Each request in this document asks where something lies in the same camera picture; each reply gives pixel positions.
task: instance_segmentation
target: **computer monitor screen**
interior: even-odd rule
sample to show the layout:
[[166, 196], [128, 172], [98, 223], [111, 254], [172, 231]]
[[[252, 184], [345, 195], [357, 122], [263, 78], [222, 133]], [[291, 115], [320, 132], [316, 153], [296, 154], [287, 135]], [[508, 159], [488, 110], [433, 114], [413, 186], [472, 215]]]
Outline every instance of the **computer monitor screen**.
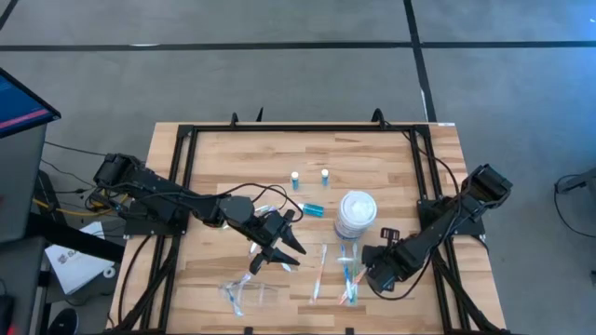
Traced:
[[0, 68], [0, 138], [60, 117], [58, 111]]

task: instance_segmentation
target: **wooden table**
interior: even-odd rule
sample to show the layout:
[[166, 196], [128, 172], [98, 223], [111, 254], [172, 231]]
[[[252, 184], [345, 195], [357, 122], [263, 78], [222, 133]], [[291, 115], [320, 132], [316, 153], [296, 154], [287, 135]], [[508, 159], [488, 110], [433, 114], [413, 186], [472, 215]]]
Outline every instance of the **wooden table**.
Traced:
[[[165, 178], [169, 175], [178, 125], [156, 125], [147, 157], [147, 166]], [[431, 124], [430, 130], [435, 155], [450, 166], [461, 182], [467, 173], [455, 127]], [[372, 195], [377, 203], [377, 219], [360, 239], [360, 247], [384, 244], [386, 241], [379, 237], [382, 227], [398, 229], [402, 236], [418, 232], [420, 223], [415, 210], [418, 188], [412, 159], [410, 143], [397, 132], [200, 133], [191, 180], [191, 189], [195, 192], [219, 193], [243, 182], [277, 183], [283, 185], [296, 202], [324, 206], [325, 216], [322, 219], [305, 216], [293, 225], [307, 254], [301, 255], [279, 243], [278, 246], [301, 265], [292, 267], [291, 273], [279, 264], [264, 265], [253, 280], [274, 286], [276, 300], [258, 308], [245, 308], [243, 317], [234, 316], [218, 286], [239, 280], [248, 272], [251, 242], [232, 229], [211, 229], [192, 219], [181, 244], [168, 333], [241, 333], [245, 327], [254, 327], [255, 333], [344, 333], [345, 328], [354, 328], [356, 333], [442, 333], [437, 292], [430, 269], [403, 301], [378, 299], [364, 281], [359, 285], [358, 306], [340, 306], [337, 301], [345, 289], [342, 265], [335, 260], [340, 254], [341, 241], [332, 228], [340, 200], [349, 190], [361, 190]], [[181, 182], [184, 161], [183, 154], [178, 182]], [[427, 173], [426, 160], [423, 166]], [[320, 182], [323, 168], [330, 171], [327, 188]], [[300, 172], [301, 187], [297, 192], [290, 185], [292, 171]], [[443, 192], [453, 194], [453, 184], [442, 166], [439, 166], [439, 173]], [[428, 193], [432, 194], [428, 174], [426, 178]], [[260, 191], [247, 187], [235, 194], [255, 196]], [[278, 205], [282, 200], [278, 194], [266, 193], [255, 205]], [[128, 241], [122, 269], [128, 268], [141, 241], [141, 236]], [[322, 243], [328, 244], [329, 251], [318, 301], [312, 305], [309, 299], [318, 275]], [[125, 313], [147, 284], [154, 245], [155, 238], [152, 238], [134, 264], [126, 288]], [[468, 294], [489, 320], [503, 328], [505, 322], [486, 250], [471, 237], [464, 236], [456, 237], [454, 246]], [[118, 278], [112, 304], [114, 320], [123, 276], [124, 271]], [[412, 280], [396, 283], [396, 293], [411, 284]], [[449, 289], [448, 298], [457, 328], [459, 322]], [[152, 326], [157, 324], [161, 290], [155, 301]]]

